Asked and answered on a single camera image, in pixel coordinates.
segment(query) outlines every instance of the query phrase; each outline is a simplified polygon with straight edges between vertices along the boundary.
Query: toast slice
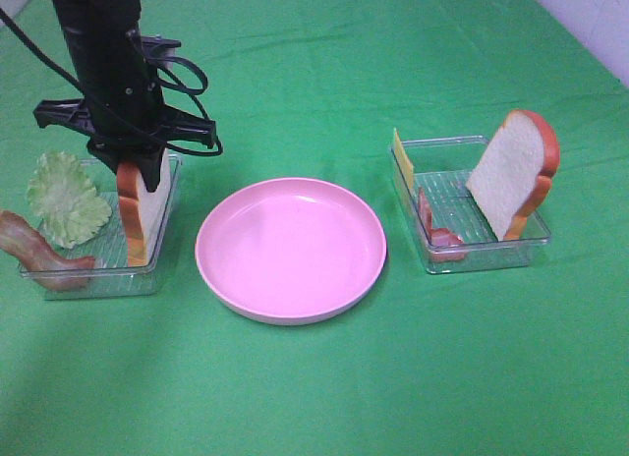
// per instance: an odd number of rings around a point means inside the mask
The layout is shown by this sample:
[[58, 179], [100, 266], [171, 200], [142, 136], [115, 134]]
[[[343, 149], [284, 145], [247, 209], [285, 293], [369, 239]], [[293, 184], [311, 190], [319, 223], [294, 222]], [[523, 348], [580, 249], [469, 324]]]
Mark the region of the toast slice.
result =
[[120, 218], [127, 237], [128, 266], [145, 266], [152, 256], [170, 192], [167, 150], [162, 154], [159, 176], [157, 189], [150, 193], [138, 166], [128, 160], [118, 165], [116, 184]]
[[498, 240], [520, 238], [558, 167], [552, 127], [535, 112], [511, 111], [466, 183]]

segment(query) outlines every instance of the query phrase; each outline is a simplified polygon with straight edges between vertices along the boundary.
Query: food item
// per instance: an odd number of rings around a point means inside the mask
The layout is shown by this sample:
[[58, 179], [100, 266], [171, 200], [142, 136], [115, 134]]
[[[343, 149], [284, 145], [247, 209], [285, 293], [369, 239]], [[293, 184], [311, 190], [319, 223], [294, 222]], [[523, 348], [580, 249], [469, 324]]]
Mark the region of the food item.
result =
[[[432, 207], [430, 207], [423, 188], [418, 190], [418, 209], [428, 241], [432, 247], [455, 247], [464, 244], [461, 237], [449, 229], [432, 227]], [[465, 255], [465, 252], [430, 252], [429, 257], [432, 262], [446, 262], [461, 261], [465, 259]]]
[[409, 191], [412, 192], [415, 184], [415, 167], [404, 150], [404, 145], [402, 144], [402, 140], [400, 139], [400, 134], [397, 129], [393, 131], [393, 153], [398, 166], [400, 167], [404, 183]]
[[44, 235], [63, 248], [93, 238], [111, 215], [79, 159], [63, 151], [39, 157], [27, 200], [43, 219]]
[[558, 167], [552, 127], [535, 112], [511, 111], [466, 183], [498, 240], [520, 238]]
[[[93, 269], [95, 258], [65, 259], [52, 250], [46, 240], [18, 214], [0, 210], [0, 249], [16, 257], [28, 271]], [[36, 278], [43, 287], [66, 291], [84, 287], [88, 277]]]
[[170, 192], [167, 150], [162, 155], [159, 175], [159, 185], [155, 192], [150, 193], [146, 190], [142, 173], [136, 164], [123, 160], [118, 165], [116, 184], [120, 217], [127, 236], [129, 266], [145, 266], [152, 256]]

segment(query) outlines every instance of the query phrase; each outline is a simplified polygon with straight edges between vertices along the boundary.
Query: transparent tray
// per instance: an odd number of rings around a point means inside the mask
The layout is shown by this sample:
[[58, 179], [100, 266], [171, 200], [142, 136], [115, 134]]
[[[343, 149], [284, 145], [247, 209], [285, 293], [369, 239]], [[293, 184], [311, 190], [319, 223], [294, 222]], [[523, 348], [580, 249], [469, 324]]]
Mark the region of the transparent tray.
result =
[[162, 215], [152, 256], [146, 266], [127, 265], [127, 240], [118, 209], [116, 177], [103, 163], [95, 158], [82, 161], [90, 179], [112, 207], [111, 218], [96, 237], [70, 250], [54, 248], [66, 258], [94, 256], [94, 269], [27, 271], [19, 264], [18, 271], [24, 278], [38, 280], [51, 278], [86, 278], [84, 287], [68, 291], [45, 291], [47, 300], [91, 299], [150, 295], [159, 290], [163, 283], [163, 267], [160, 267], [159, 254], [162, 250], [168, 219], [175, 206], [177, 186], [181, 171], [181, 156], [169, 154], [171, 185], [168, 200]]
[[[472, 169], [488, 143], [483, 136], [401, 142], [408, 163], [391, 147], [395, 186], [405, 210], [414, 243], [426, 271], [432, 274], [527, 266], [550, 241], [550, 231], [534, 212], [518, 240], [497, 241], [485, 216], [465, 187]], [[438, 246], [430, 242], [419, 210], [419, 188], [432, 210], [433, 228], [447, 228], [462, 245]]]

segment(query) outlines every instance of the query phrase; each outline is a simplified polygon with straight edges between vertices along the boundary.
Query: white wall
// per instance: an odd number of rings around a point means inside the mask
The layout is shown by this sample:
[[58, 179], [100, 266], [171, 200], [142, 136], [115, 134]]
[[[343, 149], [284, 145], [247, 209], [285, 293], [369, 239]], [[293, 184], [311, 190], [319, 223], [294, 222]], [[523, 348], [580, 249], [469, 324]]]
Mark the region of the white wall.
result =
[[629, 87], [629, 0], [537, 0]]
[[0, 0], [0, 7], [9, 17], [15, 17], [27, 2], [28, 0]]

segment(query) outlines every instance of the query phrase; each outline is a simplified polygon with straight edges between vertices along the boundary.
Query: black cable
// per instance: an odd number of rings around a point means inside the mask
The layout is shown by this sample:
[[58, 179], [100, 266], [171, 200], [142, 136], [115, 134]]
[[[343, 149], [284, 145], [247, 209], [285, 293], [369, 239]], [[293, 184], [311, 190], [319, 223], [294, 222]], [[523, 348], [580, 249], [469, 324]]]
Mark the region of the black cable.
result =
[[[103, 102], [101, 102], [97, 97], [94, 97], [91, 93], [89, 93], [89, 91], [85, 90], [82, 87], [81, 83], [76, 78], [74, 78], [65, 69], [63, 69], [57, 63], [55, 63], [53, 60], [51, 60], [43, 51], [41, 51], [41, 49], [39, 49], [39, 47], [37, 47], [37, 45], [35, 45], [35, 43], [32, 40], [30, 40], [30, 38], [22, 31], [21, 28], [19, 28], [15, 24], [15, 22], [4, 12], [4, 10], [1, 7], [0, 7], [0, 20], [7, 26], [7, 28], [10, 31], [13, 32], [13, 34], [18, 38], [18, 40], [28, 50], [30, 50], [30, 52], [39, 61], [41, 61], [45, 66], [47, 66], [48, 68], [53, 70], [55, 73], [57, 73], [59, 76], [61, 76], [64, 80], [66, 80], [66, 82], [68, 82], [70, 85], [72, 85], [78, 92], [80, 92], [91, 103], [93, 103], [94, 105], [98, 106], [99, 109], [107, 112], [110, 116], [112, 116], [116, 120], [116, 122], [120, 123], [125, 128], [127, 128], [128, 130], [133, 132], [134, 135], [137, 135], [138, 137], [141, 137], [142, 139], [144, 139], [147, 142], [151, 142], [151, 143], [158, 144], [160, 146], [168, 147], [168, 148], [170, 148], [170, 149], [172, 149], [174, 151], [178, 151], [178, 152], [183, 153], [183, 154], [190, 154], [190, 155], [194, 155], [194, 156], [217, 156], [217, 155], [219, 155], [219, 154], [221, 154], [223, 152], [223, 147], [222, 147], [222, 144], [221, 144], [219, 139], [216, 140], [216, 150], [214, 150], [214, 151], [196, 151], [196, 150], [191, 150], [191, 149], [179, 147], [179, 146], [177, 146], [175, 144], [172, 144], [172, 143], [167, 142], [165, 140], [159, 139], [158, 137], [155, 137], [152, 134], [149, 134], [149, 133], [145, 132], [142, 129], [139, 129], [135, 125], [133, 125], [130, 122], [128, 122], [126, 119], [120, 117], [116, 112], [114, 112], [109, 107], [107, 107], [107, 105], [104, 104]], [[198, 107], [199, 106], [202, 107], [202, 105], [200, 104], [200, 102], [198, 100], [196, 101], [196, 103], [198, 104]], [[205, 120], [209, 120], [209, 118], [207, 117], [207, 113], [205, 112], [204, 109], [202, 110], [202, 114], [203, 114], [203, 117], [205, 118]]]
[[[160, 69], [161, 71], [163, 71], [164, 73], [166, 73], [166, 74], [168, 75], [168, 77], [169, 77], [171, 80], [173, 80], [175, 83], [177, 83], [177, 85], [172, 85], [172, 86], [187, 88], [187, 87], [184, 85], [184, 83], [183, 83], [183, 82], [182, 82], [179, 78], [177, 78], [177, 76], [176, 76], [176, 75], [175, 75], [172, 71], [168, 70], [167, 68], [162, 68], [162, 67], [160, 67], [159, 69]], [[185, 92], [184, 90], [183, 90], [183, 91], [181, 91], [181, 92], [183, 92], [183, 93], [185, 93], [185, 94], [187, 94], [187, 95], [188, 95], [188, 97], [192, 100], [192, 102], [194, 103], [194, 105], [195, 105], [195, 106], [197, 107], [197, 109], [199, 110], [199, 112], [200, 112], [200, 114], [201, 114], [202, 118], [203, 118], [204, 120], [209, 120], [209, 116], [207, 115], [207, 112], [205, 112], [205, 108], [204, 108], [204, 107], [203, 107], [203, 105], [200, 103], [199, 98], [198, 98], [198, 97], [196, 97], [196, 96], [195, 96], [194, 94], [192, 94], [192, 93]]]
[[192, 74], [194, 74], [201, 83], [200, 88], [193, 88], [193, 87], [188, 87], [181, 82], [178, 82], [176, 85], [173, 85], [172, 83], [168, 83], [167, 81], [160, 79], [159, 85], [162, 87], [177, 90], [187, 95], [200, 95], [200, 94], [203, 94], [209, 86], [209, 81], [207, 80], [207, 76], [205, 75], [205, 73], [192, 61], [187, 60], [186, 58], [181, 58], [179, 56], [162, 56], [162, 57], [155, 58], [155, 57], [144, 55], [144, 54], [143, 56], [146, 58], [146, 61], [148, 63], [158, 67], [160, 70], [163, 70], [163, 71], [166, 71], [166, 64], [168, 63], [177, 63], [179, 65], [182, 65], [183, 67], [188, 69]]

